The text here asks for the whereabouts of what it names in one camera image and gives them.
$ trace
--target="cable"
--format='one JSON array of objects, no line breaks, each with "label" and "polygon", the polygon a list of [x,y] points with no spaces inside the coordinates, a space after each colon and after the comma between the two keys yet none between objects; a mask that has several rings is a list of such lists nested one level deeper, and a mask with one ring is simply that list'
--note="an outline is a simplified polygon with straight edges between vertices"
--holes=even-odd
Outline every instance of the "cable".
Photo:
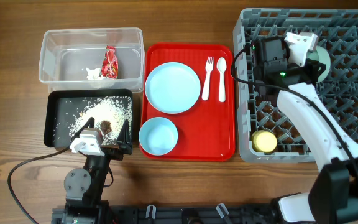
[{"label": "cable", "polygon": [[[74,140],[74,138],[77,138],[78,136],[80,136],[80,133],[82,132],[82,130],[84,130],[84,128],[86,127],[91,127],[93,128],[94,127],[94,118],[90,118],[82,128],[80,128],[80,130],[78,130],[74,136],[71,138],[71,141],[70,143]],[[58,152],[55,152],[55,153],[52,153],[52,154],[49,154],[49,155],[46,155],[46,156],[39,156],[39,157],[35,157],[35,158],[32,158],[32,159],[28,159],[26,161],[23,161],[21,163],[19,163],[18,165],[16,165],[15,167],[13,167],[13,169],[9,172],[9,175],[7,176],[7,186],[9,188],[9,191],[11,192],[11,195],[13,197],[13,199],[15,200],[17,206],[19,206],[19,208],[22,210],[22,212],[24,213],[24,215],[27,216],[27,218],[29,218],[29,220],[31,220],[33,223],[35,224],[38,224],[37,221],[35,221],[35,219],[28,213],[28,211],[23,207],[23,205],[20,203],[19,199],[17,199],[17,196],[15,194],[15,192],[13,191],[13,188],[12,188],[12,184],[11,184],[11,179],[12,179],[12,174],[13,172],[15,172],[15,170],[17,168],[19,168],[20,166],[23,166],[24,164],[28,164],[29,162],[33,162],[33,161],[37,161],[37,160],[40,160],[40,159],[45,159],[45,158],[49,158],[49,157],[53,157],[53,156],[57,156],[63,152],[66,152],[67,150],[69,150],[70,147],[66,147],[65,149],[61,150],[61,151],[58,151]]]},{"label": "cable", "polygon": [[248,85],[254,85],[254,86],[264,86],[264,87],[269,87],[269,88],[276,88],[279,90],[283,90],[283,91],[288,91],[296,96],[298,96],[299,98],[301,98],[302,100],[305,100],[311,107],[313,107],[320,115],[321,117],[325,120],[325,122],[327,122],[328,126],[331,128],[331,130],[333,131],[334,135],[336,136],[336,138],[338,139],[339,143],[341,144],[341,147],[345,150],[347,156],[349,157],[349,161],[352,164],[352,167],[354,168],[354,172],[356,174],[356,180],[358,181],[358,166],[351,154],[351,152],[349,151],[349,148],[347,147],[347,144],[343,141],[341,135],[338,133],[338,131],[336,130],[336,128],[334,127],[334,125],[332,124],[332,122],[328,119],[328,117],[320,110],[320,108],[318,108],[318,106],[315,105],[315,103],[309,99],[307,99],[307,97],[303,96],[302,94],[287,89],[287,88],[282,88],[280,86],[275,86],[275,85],[268,85],[268,84],[264,84],[264,83],[256,83],[256,82],[250,82],[250,81],[245,81],[245,80],[241,80],[240,78],[237,78],[234,76],[235,72],[236,72],[236,60],[238,59],[238,57],[240,57],[240,55],[245,51],[246,49],[243,48],[242,50],[240,50],[237,55],[234,57],[233,63],[231,65],[231,77],[237,81],[237,82],[241,82],[241,83],[245,83]]}]

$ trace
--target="wooden surface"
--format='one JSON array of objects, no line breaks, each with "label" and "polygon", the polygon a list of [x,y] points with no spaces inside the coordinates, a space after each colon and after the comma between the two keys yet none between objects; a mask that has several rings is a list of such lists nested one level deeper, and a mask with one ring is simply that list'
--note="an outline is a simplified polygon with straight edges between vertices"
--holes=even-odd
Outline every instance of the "wooden surface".
[{"label": "wooden surface", "polygon": [[[358,8],[358,1],[334,0],[11,2],[0,0],[0,223],[29,223],[8,191],[9,171],[25,159],[55,151],[42,142],[48,90],[38,80],[38,69],[45,31],[140,27],[145,49],[156,42],[219,43],[232,49],[232,30],[243,8]],[[138,125],[140,101],[136,95]],[[238,152],[228,162],[151,161],[138,145],[132,156],[111,163],[114,184],[103,192],[111,205],[269,202],[308,191],[318,174],[314,163],[249,164]],[[84,161],[67,153],[17,170],[13,188],[37,221],[50,223],[52,209],[65,203],[63,179]]]}]

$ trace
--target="blue plate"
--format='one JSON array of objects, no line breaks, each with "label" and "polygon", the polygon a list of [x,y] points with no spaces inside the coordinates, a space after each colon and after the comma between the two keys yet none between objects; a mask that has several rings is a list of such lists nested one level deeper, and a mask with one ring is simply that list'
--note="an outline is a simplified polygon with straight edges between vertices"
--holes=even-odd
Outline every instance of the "blue plate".
[{"label": "blue plate", "polygon": [[146,97],[157,110],[177,114],[190,109],[200,96],[197,74],[182,63],[165,63],[150,72],[145,84]]},{"label": "blue plate", "polygon": [[149,154],[162,156],[170,152],[177,144],[177,127],[167,118],[152,118],[141,127],[139,142]]}]

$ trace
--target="plastic fork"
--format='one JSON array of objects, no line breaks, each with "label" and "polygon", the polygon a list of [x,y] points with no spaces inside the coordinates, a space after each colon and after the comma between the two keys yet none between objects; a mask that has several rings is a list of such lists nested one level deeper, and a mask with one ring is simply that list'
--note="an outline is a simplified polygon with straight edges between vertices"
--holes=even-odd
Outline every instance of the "plastic fork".
[{"label": "plastic fork", "polygon": [[208,57],[208,59],[206,61],[206,65],[205,65],[206,77],[205,77],[205,83],[204,83],[204,87],[203,87],[203,94],[201,95],[201,98],[203,100],[208,100],[208,98],[209,98],[209,81],[211,79],[211,72],[212,72],[213,68],[214,68],[214,58]]}]

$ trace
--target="white spoon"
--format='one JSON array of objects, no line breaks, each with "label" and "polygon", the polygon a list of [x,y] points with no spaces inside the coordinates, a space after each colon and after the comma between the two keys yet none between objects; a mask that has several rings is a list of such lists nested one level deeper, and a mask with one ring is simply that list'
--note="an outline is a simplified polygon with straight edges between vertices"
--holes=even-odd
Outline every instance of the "white spoon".
[{"label": "white spoon", "polygon": [[227,69],[226,60],[224,58],[219,58],[216,68],[218,69],[220,75],[219,79],[219,101],[225,102],[226,101],[226,94],[224,89],[224,72]]}]

